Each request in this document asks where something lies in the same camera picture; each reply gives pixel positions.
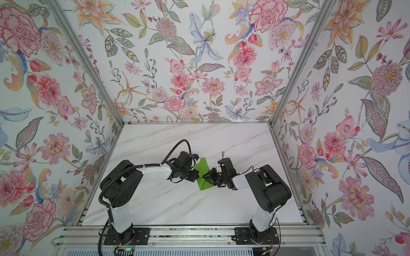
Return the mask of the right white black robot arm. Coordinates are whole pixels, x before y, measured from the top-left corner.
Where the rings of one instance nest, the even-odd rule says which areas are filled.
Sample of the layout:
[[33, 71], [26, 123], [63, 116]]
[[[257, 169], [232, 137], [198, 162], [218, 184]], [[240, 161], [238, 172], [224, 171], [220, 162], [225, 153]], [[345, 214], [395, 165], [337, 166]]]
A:
[[277, 211], [291, 198], [291, 190], [270, 165], [264, 165], [238, 173], [229, 158], [221, 159], [216, 167], [201, 176], [218, 188], [233, 191], [251, 189], [258, 209], [249, 223], [254, 239], [267, 236]]

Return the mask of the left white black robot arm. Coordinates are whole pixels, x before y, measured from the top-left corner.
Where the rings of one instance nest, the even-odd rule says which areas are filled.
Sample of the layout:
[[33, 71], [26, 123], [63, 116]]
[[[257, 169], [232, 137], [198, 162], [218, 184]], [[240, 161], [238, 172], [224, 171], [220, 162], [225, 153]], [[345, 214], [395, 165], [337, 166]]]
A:
[[153, 180], [187, 180], [199, 178], [195, 170], [199, 160], [197, 154], [181, 152], [177, 158], [163, 163], [134, 165], [128, 160], [118, 164], [100, 183], [98, 201], [108, 212], [108, 222], [116, 233], [122, 235], [133, 227], [128, 203], [140, 183]]

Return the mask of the green square paper sheet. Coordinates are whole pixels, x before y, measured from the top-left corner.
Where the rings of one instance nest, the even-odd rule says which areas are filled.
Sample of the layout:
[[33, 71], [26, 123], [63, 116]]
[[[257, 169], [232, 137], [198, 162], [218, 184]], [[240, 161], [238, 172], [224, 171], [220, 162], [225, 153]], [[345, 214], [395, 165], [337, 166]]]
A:
[[210, 171], [206, 158], [200, 158], [194, 169], [199, 172], [199, 178], [196, 180], [199, 189], [205, 191], [206, 189], [212, 188], [213, 185], [203, 178], [203, 176]]

